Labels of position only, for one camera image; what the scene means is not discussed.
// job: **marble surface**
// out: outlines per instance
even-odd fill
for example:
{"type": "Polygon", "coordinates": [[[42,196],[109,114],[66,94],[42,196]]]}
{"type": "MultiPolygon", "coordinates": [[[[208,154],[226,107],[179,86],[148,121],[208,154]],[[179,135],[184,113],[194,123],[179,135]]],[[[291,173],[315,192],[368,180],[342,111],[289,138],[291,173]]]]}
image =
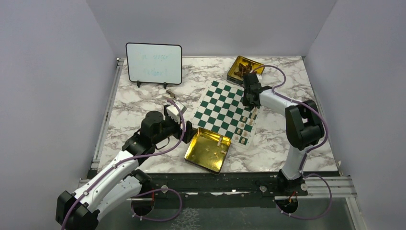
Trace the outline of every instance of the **marble surface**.
{"type": "MultiPolygon", "coordinates": [[[[298,100],[313,99],[313,91],[301,57],[248,57],[263,64],[281,68],[287,75],[287,82],[278,92],[298,100]]],[[[208,81],[226,81],[226,73],[236,57],[184,57],[182,60],[181,85],[168,86],[177,100],[187,107],[185,119],[191,120],[193,109],[204,92],[208,81]]],[[[283,76],[274,69],[265,69],[263,86],[274,86],[283,76]]],[[[104,142],[99,170],[104,168],[120,151],[124,142],[139,129],[145,114],[151,110],[163,112],[166,104],[162,85],[142,84],[137,88],[128,79],[126,62],[120,76],[117,94],[111,112],[110,123],[104,142]]],[[[221,172],[274,172],[282,168],[288,154],[285,119],[268,108],[258,116],[258,128],[249,149],[231,146],[221,172]]],[[[162,150],[176,143],[175,138],[162,150]]],[[[140,169],[147,173],[201,173],[206,172],[185,162],[188,144],[183,142],[172,152],[147,159],[140,169]]],[[[305,171],[337,170],[328,142],[312,151],[304,167],[305,171]]]]}

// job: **chessboard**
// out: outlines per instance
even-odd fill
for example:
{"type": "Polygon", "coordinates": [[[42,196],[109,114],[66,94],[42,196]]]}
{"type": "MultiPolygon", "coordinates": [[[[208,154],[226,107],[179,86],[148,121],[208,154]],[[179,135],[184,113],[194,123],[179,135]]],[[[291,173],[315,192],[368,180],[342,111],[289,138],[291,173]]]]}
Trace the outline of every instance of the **chessboard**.
{"type": "Polygon", "coordinates": [[[213,81],[203,92],[192,123],[231,139],[231,144],[247,149],[256,130],[260,109],[242,104],[244,91],[234,85],[213,81]]]}

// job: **white square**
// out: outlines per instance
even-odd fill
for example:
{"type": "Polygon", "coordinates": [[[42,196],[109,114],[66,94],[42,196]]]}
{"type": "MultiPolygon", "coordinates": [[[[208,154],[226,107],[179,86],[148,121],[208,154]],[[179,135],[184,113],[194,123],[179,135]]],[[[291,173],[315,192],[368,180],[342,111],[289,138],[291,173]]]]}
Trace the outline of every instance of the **white square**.
{"type": "Polygon", "coordinates": [[[235,130],[236,130],[236,127],[235,126],[232,126],[232,125],[230,125],[230,126],[228,126],[228,129],[227,129],[228,131],[230,131],[230,132],[232,132],[232,133],[234,133],[235,132],[235,130]]]}
{"type": "Polygon", "coordinates": [[[238,102],[240,102],[241,101],[241,96],[239,96],[239,95],[235,95],[235,97],[234,97],[234,100],[236,100],[236,101],[238,101],[238,102]]]}
{"type": "Polygon", "coordinates": [[[220,128],[220,129],[218,130],[218,134],[220,134],[220,135],[225,135],[226,132],[227,132],[227,130],[225,130],[225,129],[223,129],[223,128],[220,128]]]}
{"type": "Polygon", "coordinates": [[[223,123],[223,121],[216,120],[216,121],[214,122],[214,125],[220,127],[222,123],[223,123]]]}
{"type": "Polygon", "coordinates": [[[237,120],[237,121],[239,121],[240,118],[241,118],[241,115],[240,115],[240,114],[234,114],[234,115],[233,115],[233,119],[235,119],[235,120],[237,120]]]}
{"type": "Polygon", "coordinates": [[[236,112],[237,107],[230,105],[230,108],[228,109],[229,111],[235,113],[236,112]]]}
{"type": "Polygon", "coordinates": [[[200,113],[204,113],[205,110],[206,110],[206,108],[204,108],[202,106],[199,106],[199,108],[197,109],[197,111],[200,113]]]}
{"type": "Polygon", "coordinates": [[[213,97],[214,99],[219,99],[219,98],[220,98],[220,95],[215,92],[212,97],[213,97]]]}
{"type": "Polygon", "coordinates": [[[208,120],[209,120],[209,116],[206,115],[206,114],[203,114],[203,115],[202,115],[202,118],[200,118],[200,120],[202,120],[202,121],[208,121],[208,120]]]}
{"type": "Polygon", "coordinates": [[[228,111],[228,110],[226,110],[225,108],[221,108],[221,109],[220,109],[220,114],[226,115],[226,114],[227,114],[227,111],[228,111]]]}
{"type": "Polygon", "coordinates": [[[224,86],[225,86],[224,84],[219,83],[218,86],[217,86],[217,88],[219,88],[219,89],[224,89],[224,86]]]}
{"type": "Polygon", "coordinates": [[[234,134],[233,138],[231,138],[231,141],[235,141],[235,142],[239,142],[240,141],[241,136],[238,134],[234,134]]]}
{"type": "Polygon", "coordinates": [[[224,122],[226,122],[227,124],[230,124],[230,122],[231,122],[231,117],[226,116],[226,117],[224,118],[224,122]]]}
{"type": "Polygon", "coordinates": [[[207,95],[203,98],[204,102],[210,102],[210,100],[211,100],[211,97],[209,97],[207,95]]]}
{"type": "Polygon", "coordinates": [[[217,101],[217,102],[216,102],[216,105],[221,108],[221,107],[223,107],[224,102],[222,102],[222,101],[217,101]]]}
{"type": "Polygon", "coordinates": [[[225,91],[225,90],[223,90],[222,92],[221,92],[221,95],[223,95],[224,97],[227,97],[228,96],[228,91],[225,91]]]}
{"type": "Polygon", "coordinates": [[[237,128],[240,128],[240,129],[244,130],[244,127],[245,127],[245,123],[239,121],[237,128]]]}
{"type": "Polygon", "coordinates": [[[249,117],[249,112],[247,110],[242,111],[242,116],[248,118],[249,117]]]}
{"type": "Polygon", "coordinates": [[[209,87],[209,90],[212,91],[212,92],[214,92],[216,89],[217,89],[217,87],[214,87],[213,85],[211,85],[211,86],[209,87]]]}
{"type": "Polygon", "coordinates": [[[193,124],[197,124],[199,123],[200,119],[198,119],[197,117],[192,118],[192,123],[193,124]]]}
{"type": "Polygon", "coordinates": [[[207,105],[207,108],[210,109],[210,110],[213,110],[214,109],[214,104],[209,103],[207,105]]]}
{"type": "Polygon", "coordinates": [[[210,116],[211,116],[212,118],[216,118],[216,119],[217,119],[217,117],[218,117],[218,112],[212,111],[212,113],[210,114],[210,116]]]}
{"type": "Polygon", "coordinates": [[[208,129],[208,130],[212,130],[213,125],[210,124],[210,123],[206,123],[206,125],[204,126],[204,128],[205,128],[205,129],[208,129]]]}

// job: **white wall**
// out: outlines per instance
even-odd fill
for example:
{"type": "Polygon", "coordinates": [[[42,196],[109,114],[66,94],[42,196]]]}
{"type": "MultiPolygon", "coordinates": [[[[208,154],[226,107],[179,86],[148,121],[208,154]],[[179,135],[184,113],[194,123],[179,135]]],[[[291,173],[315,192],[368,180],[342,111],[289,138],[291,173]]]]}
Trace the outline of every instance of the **white wall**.
{"type": "Polygon", "coordinates": [[[87,0],[117,56],[127,42],[184,55],[304,56],[336,0],[87,0]]]}
{"type": "Polygon", "coordinates": [[[372,230],[404,229],[406,1],[338,0],[305,59],[372,230]]]}
{"type": "Polygon", "coordinates": [[[57,229],[58,195],[90,167],[115,56],[85,0],[1,1],[0,31],[0,229],[57,229]]]}

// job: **purple cable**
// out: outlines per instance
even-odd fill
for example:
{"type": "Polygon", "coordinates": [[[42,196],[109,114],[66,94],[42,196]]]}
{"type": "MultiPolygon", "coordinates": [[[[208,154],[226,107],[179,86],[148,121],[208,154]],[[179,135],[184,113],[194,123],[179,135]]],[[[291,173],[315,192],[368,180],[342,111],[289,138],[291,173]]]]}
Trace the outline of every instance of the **purple cable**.
{"type": "Polygon", "coordinates": [[[171,189],[171,188],[159,188],[159,189],[154,189],[154,190],[151,190],[151,191],[148,191],[148,192],[145,192],[145,193],[138,194],[138,195],[136,195],[135,197],[139,197],[139,196],[143,196],[143,195],[147,195],[147,194],[150,194],[150,193],[154,193],[154,192],[158,192],[158,191],[163,191],[163,190],[168,190],[168,191],[174,192],[174,193],[179,197],[179,209],[178,209],[178,211],[175,213],[175,215],[173,215],[172,217],[169,217],[169,218],[165,218],[165,219],[154,219],[154,218],[148,218],[148,217],[144,217],[144,216],[141,217],[141,216],[137,215],[137,214],[134,212],[133,206],[131,205],[131,210],[132,210],[132,212],[133,212],[133,214],[134,214],[133,217],[138,217],[138,218],[140,218],[140,219],[146,219],[146,220],[151,220],[151,221],[156,221],[156,222],[166,222],[166,221],[175,219],[175,218],[180,214],[180,211],[182,210],[182,197],[181,197],[180,194],[179,194],[178,192],[176,192],[175,190],[173,190],[173,189],[171,189]]]}
{"type": "Polygon", "coordinates": [[[304,106],[305,108],[307,108],[308,110],[312,111],[312,113],[316,114],[316,115],[320,118],[320,120],[321,120],[321,122],[323,123],[324,128],[325,128],[325,130],[326,130],[326,135],[325,135],[323,141],[322,141],[320,144],[315,145],[315,146],[309,148],[309,149],[306,150],[306,152],[304,153],[303,158],[302,158],[302,161],[300,162],[300,165],[299,165],[299,172],[302,174],[302,176],[303,176],[304,179],[306,179],[306,178],[308,178],[308,177],[310,177],[310,176],[317,176],[318,178],[320,178],[320,179],[326,184],[327,189],[328,189],[328,192],[330,193],[330,202],[329,202],[329,204],[328,204],[327,209],[326,209],[322,214],[320,214],[320,215],[318,215],[318,216],[315,216],[315,217],[300,217],[300,216],[296,216],[296,215],[292,215],[292,214],[286,213],[286,212],[282,211],[279,206],[276,206],[276,207],[278,207],[278,209],[281,211],[282,214],[285,214],[285,215],[287,215],[287,216],[289,216],[289,217],[292,217],[292,218],[295,218],[295,219],[302,219],[302,220],[318,219],[318,218],[320,218],[320,217],[325,216],[325,215],[330,211],[330,209],[331,209],[331,205],[332,205],[332,203],[333,203],[333,195],[332,195],[332,193],[331,193],[331,188],[330,188],[330,186],[328,185],[327,181],[326,181],[325,179],[323,179],[320,175],[316,174],[316,173],[311,173],[311,174],[309,174],[309,175],[307,175],[307,176],[304,176],[304,175],[303,175],[303,167],[304,167],[305,162],[306,162],[307,154],[308,154],[310,151],[315,150],[315,149],[321,147],[322,145],[324,145],[324,144],[327,142],[327,139],[328,139],[328,127],[327,127],[327,122],[326,122],[326,121],[324,120],[324,118],[320,115],[320,113],[318,113],[318,112],[317,112],[315,109],[313,109],[312,107],[306,105],[305,103],[303,103],[303,102],[301,102],[301,101],[294,100],[294,99],[289,98],[289,97],[287,97],[287,96],[285,96],[285,95],[283,95],[283,94],[280,94],[280,93],[278,93],[278,92],[275,92],[275,89],[276,89],[276,88],[279,88],[279,87],[283,86],[283,85],[286,83],[286,74],[285,74],[285,73],[282,71],[282,69],[280,69],[279,67],[276,67],[276,66],[273,66],[273,65],[262,65],[262,66],[259,66],[259,67],[255,68],[255,69],[253,69],[252,72],[256,71],[257,69],[264,68],[264,67],[271,67],[271,68],[277,69],[277,70],[279,70],[279,72],[281,72],[282,75],[283,75],[283,82],[282,82],[281,84],[279,84],[279,85],[273,87],[273,88],[272,88],[272,92],[273,92],[275,95],[277,95],[277,96],[279,96],[279,97],[281,97],[281,98],[283,98],[283,99],[285,99],[285,100],[291,101],[291,102],[296,103],[296,104],[300,104],[300,105],[304,106]]]}
{"type": "MultiPolygon", "coordinates": [[[[167,99],[167,102],[171,103],[179,112],[179,116],[180,116],[180,120],[182,121],[182,134],[179,138],[179,141],[170,149],[162,151],[162,152],[158,152],[158,153],[154,153],[154,154],[147,154],[147,155],[139,155],[139,156],[134,156],[134,157],[129,157],[126,158],[124,160],[121,160],[119,162],[117,162],[115,164],[115,167],[117,168],[118,166],[120,166],[122,163],[130,161],[130,160],[136,160],[139,158],[144,158],[144,157],[154,157],[154,156],[159,156],[165,153],[168,153],[172,150],[174,150],[178,145],[180,145],[180,143],[183,140],[183,137],[185,136],[185,132],[186,132],[186,125],[185,125],[185,120],[183,119],[183,114],[182,111],[180,110],[180,108],[173,102],[173,100],[171,99],[167,99]]],[[[86,192],[89,193],[106,175],[108,175],[112,170],[114,170],[114,167],[109,168],[107,171],[105,171],[99,178],[97,178],[97,180],[89,186],[88,189],[86,189],[86,192]]],[[[70,214],[72,213],[73,209],[75,208],[75,206],[80,202],[81,199],[83,199],[85,197],[84,194],[82,194],[81,196],[79,196],[79,198],[72,204],[72,206],[70,207],[70,209],[68,210],[68,212],[65,215],[64,221],[62,222],[62,228],[61,230],[65,230],[66,227],[66,223],[68,222],[68,218],[70,216],[70,214]]]]}

